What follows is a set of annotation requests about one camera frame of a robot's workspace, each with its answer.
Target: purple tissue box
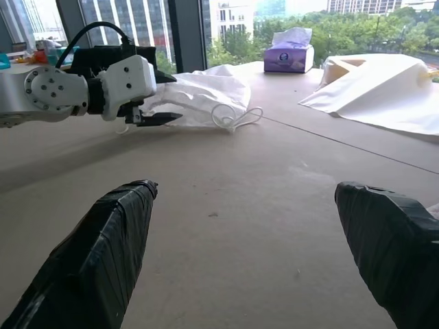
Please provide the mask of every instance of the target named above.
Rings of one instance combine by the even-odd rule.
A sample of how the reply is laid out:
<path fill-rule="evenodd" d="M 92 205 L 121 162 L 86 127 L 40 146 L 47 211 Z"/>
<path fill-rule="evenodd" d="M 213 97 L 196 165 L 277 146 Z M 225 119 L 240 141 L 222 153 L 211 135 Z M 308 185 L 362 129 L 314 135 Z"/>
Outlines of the purple tissue box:
<path fill-rule="evenodd" d="M 279 44 L 265 50 L 263 58 L 265 72 L 306 73 L 314 62 L 314 47 L 311 45 Z"/>

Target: tree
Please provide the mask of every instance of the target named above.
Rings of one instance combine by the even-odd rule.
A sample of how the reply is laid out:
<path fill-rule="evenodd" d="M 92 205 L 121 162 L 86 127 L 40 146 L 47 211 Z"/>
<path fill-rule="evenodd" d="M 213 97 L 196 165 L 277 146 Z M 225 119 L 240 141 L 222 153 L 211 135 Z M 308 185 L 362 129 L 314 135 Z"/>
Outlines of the tree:
<path fill-rule="evenodd" d="M 210 67 L 221 64 L 237 64 L 237 59 L 229 53 L 223 45 L 221 39 L 214 40 L 212 46 L 207 51 L 207 62 Z"/>
<path fill-rule="evenodd" d="M 402 47 L 403 52 L 409 55 L 416 54 L 420 49 L 424 49 L 428 43 L 428 37 L 425 35 L 427 24 L 418 23 L 405 35 Z"/>
<path fill-rule="evenodd" d="M 227 52 L 231 53 L 237 63 L 243 64 L 262 60 L 262 51 L 258 42 L 250 38 L 250 33 L 244 31 L 228 30 L 223 39 L 223 45 Z"/>
<path fill-rule="evenodd" d="M 165 73 L 177 73 L 176 65 L 167 59 L 165 52 L 157 51 L 156 59 L 157 67 L 160 71 Z"/>
<path fill-rule="evenodd" d="M 433 40 L 430 40 L 430 45 L 434 49 L 438 49 L 439 48 L 439 38 L 435 38 Z"/>
<path fill-rule="evenodd" d="M 272 46 L 275 32 L 293 27 L 313 30 L 311 44 L 319 67 L 328 56 L 368 52 L 403 52 L 415 56 L 419 51 L 439 48 L 439 16 L 406 7 L 387 16 L 364 13 L 340 14 L 312 12 L 302 17 L 256 19 L 254 33 L 228 30 L 208 51 L 209 64 L 242 64 L 261 60 Z"/>
<path fill-rule="evenodd" d="M 439 16 L 433 16 L 427 23 L 425 34 L 430 39 L 439 38 Z"/>

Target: white cloth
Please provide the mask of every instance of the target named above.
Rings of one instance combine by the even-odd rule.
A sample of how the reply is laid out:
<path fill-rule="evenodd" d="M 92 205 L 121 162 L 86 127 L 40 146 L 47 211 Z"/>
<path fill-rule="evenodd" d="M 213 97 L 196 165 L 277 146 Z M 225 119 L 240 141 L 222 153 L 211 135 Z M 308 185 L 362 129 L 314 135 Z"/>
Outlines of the white cloth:
<path fill-rule="evenodd" d="M 439 86 L 401 54 L 329 57 L 318 91 L 299 104 L 393 130 L 439 135 Z"/>
<path fill-rule="evenodd" d="M 155 96 L 145 99 L 139 108 L 145 116 L 157 112 L 183 114 L 168 126 L 214 128 L 234 131 L 247 123 L 254 123 L 262 110 L 247 111 L 250 102 L 249 85 L 238 78 L 231 65 L 220 65 L 205 71 L 175 74 L 177 82 L 160 84 Z M 256 112 L 259 117 L 247 117 Z"/>
<path fill-rule="evenodd" d="M 273 34 L 272 45 L 298 45 L 307 46 L 311 42 L 313 35 L 313 29 L 307 29 L 303 27 L 293 27 L 284 32 L 275 32 Z"/>
<path fill-rule="evenodd" d="M 439 204 L 431 206 L 427 211 L 437 220 L 439 220 Z"/>

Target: window frame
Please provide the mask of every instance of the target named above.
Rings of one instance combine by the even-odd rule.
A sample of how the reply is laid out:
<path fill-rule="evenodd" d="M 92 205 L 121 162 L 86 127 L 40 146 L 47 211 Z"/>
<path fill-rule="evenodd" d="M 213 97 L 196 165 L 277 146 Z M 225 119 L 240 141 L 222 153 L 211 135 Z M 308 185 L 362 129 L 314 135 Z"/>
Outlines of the window frame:
<path fill-rule="evenodd" d="M 203 0 L 167 1 L 177 73 L 207 69 L 202 17 Z M 80 0 L 56 0 L 56 5 L 67 41 L 71 42 L 76 34 L 86 26 Z M 2 20 L 0 26 L 1 23 L 6 25 L 2 16 L 0 16 L 0 20 Z M 8 29 L 5 29 L 5 33 L 8 34 L 8 38 L 2 38 L 2 42 L 8 42 L 12 39 Z M 91 47 L 91 40 L 88 34 L 78 41 L 78 46 L 81 48 Z"/>
<path fill-rule="evenodd" d="M 0 49 L 5 53 L 12 52 L 12 37 L 6 25 L 3 13 L 0 12 Z"/>

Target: table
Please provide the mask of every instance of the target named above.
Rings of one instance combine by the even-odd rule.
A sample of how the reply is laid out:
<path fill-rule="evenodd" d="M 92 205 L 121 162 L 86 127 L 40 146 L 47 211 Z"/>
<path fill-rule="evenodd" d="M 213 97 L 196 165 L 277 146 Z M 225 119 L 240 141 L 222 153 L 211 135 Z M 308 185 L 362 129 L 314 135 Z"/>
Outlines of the table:
<path fill-rule="evenodd" d="M 437 204 L 437 143 L 298 106 L 319 70 L 261 68 L 237 69 L 265 118 L 233 135 L 120 136 L 92 116 L 0 130 L 0 319 L 96 199 L 147 178 L 159 194 L 124 328 L 395 328 L 359 276 L 333 193 L 357 180 Z"/>

